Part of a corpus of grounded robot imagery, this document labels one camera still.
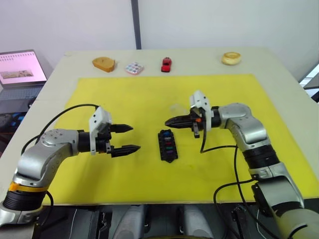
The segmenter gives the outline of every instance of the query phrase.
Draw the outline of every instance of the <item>wooden block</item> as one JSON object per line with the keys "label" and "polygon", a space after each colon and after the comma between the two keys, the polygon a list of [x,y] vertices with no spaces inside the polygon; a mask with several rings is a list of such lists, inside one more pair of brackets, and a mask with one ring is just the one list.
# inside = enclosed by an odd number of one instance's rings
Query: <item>wooden block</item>
{"label": "wooden block", "polygon": [[103,71],[111,72],[114,70],[115,60],[108,57],[99,57],[92,61],[93,65]]}

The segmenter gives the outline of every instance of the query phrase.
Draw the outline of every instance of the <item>laptop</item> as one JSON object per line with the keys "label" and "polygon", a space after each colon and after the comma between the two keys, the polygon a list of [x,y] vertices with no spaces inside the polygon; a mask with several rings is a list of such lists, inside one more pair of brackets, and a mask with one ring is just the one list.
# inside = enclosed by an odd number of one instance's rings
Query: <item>laptop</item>
{"label": "laptop", "polygon": [[27,112],[46,80],[34,50],[0,53],[0,114]]}

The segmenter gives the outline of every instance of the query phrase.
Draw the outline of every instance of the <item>yellow mat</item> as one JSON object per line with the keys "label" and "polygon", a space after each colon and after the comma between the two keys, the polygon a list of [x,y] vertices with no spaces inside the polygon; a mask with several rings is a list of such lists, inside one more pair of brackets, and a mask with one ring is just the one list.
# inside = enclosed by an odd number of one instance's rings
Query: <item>yellow mat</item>
{"label": "yellow mat", "polygon": [[[281,120],[271,100],[253,75],[178,77],[127,77],[80,79],[66,107],[93,103],[112,114],[113,123],[134,127],[112,134],[111,145],[140,145],[129,156],[91,156],[80,153],[60,166],[49,190],[56,204],[212,202],[213,192],[234,182],[234,149],[200,154],[200,139],[190,129],[173,129],[179,158],[160,160],[158,135],[164,122],[189,109],[189,96],[202,90],[212,106],[233,102],[247,104],[266,127],[272,145],[305,198],[319,196],[319,186],[305,157]],[[82,107],[64,114],[56,128],[88,128],[94,109]],[[235,144],[230,132],[214,128],[207,134],[206,148]],[[238,153],[240,180],[250,179],[248,166]],[[247,200],[254,200],[250,186],[243,185]],[[220,191],[218,201],[240,201],[236,186]]]}

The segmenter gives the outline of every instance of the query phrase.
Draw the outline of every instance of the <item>red toy car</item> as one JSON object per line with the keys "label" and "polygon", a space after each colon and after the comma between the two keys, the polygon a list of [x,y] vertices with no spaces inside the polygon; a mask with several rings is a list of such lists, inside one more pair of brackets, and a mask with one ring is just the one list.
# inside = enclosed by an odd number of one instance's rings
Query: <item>red toy car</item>
{"label": "red toy car", "polygon": [[163,59],[161,71],[162,72],[170,72],[170,66],[171,66],[171,59],[169,57],[165,57]]}

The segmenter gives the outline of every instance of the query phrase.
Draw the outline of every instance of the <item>laptop keyboard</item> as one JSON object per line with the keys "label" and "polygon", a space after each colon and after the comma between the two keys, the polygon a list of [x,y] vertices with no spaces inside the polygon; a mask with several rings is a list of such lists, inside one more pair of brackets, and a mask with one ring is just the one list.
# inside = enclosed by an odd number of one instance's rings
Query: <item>laptop keyboard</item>
{"label": "laptop keyboard", "polygon": [[0,94],[0,101],[31,99],[36,97],[41,89],[42,87],[3,90]]}

